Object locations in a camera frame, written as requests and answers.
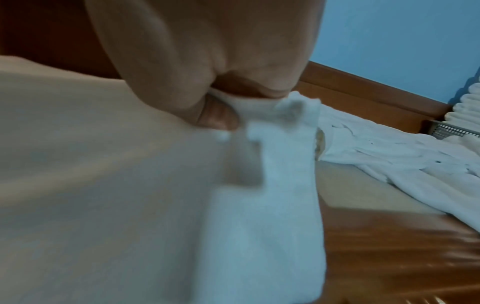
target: wooden bed frame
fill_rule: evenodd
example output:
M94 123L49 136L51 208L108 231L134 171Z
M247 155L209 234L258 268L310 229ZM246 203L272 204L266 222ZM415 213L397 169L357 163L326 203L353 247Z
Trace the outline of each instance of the wooden bed frame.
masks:
M109 78L82 0L3 0L0 53ZM324 104L406 132L450 106L309 63L296 90ZM480 303L480 237L448 215L328 207L327 280L316 303Z

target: metal grate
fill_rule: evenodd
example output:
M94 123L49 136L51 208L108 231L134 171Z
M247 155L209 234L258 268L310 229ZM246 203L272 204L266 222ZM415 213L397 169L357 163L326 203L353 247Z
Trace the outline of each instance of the metal grate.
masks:
M463 136L465 134L472 134L480 138L480 133L478 132L452 126L436 120L431 121L431 126L428 133L437 139L443 139L452 135Z

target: finger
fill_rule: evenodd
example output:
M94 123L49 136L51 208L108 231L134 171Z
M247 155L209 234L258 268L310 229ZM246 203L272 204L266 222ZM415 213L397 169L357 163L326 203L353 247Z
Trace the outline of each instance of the finger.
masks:
M193 125L217 130L233 131L240 124L239 116L235 110L210 94L206 94L199 103L188 111L177 115Z

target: wooden headboard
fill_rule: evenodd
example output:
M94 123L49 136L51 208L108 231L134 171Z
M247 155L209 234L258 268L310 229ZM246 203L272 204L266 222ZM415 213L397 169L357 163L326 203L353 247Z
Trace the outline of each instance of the wooden headboard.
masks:
M0 54L118 78L90 24L83 0L2 0ZM326 105L406 132L438 119L450 106L310 62L295 90Z

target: blue wall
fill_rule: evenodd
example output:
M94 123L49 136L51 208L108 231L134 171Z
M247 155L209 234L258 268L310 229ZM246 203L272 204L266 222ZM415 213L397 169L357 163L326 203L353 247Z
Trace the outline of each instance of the blue wall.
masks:
M448 102L480 67L480 0L327 0L311 60Z

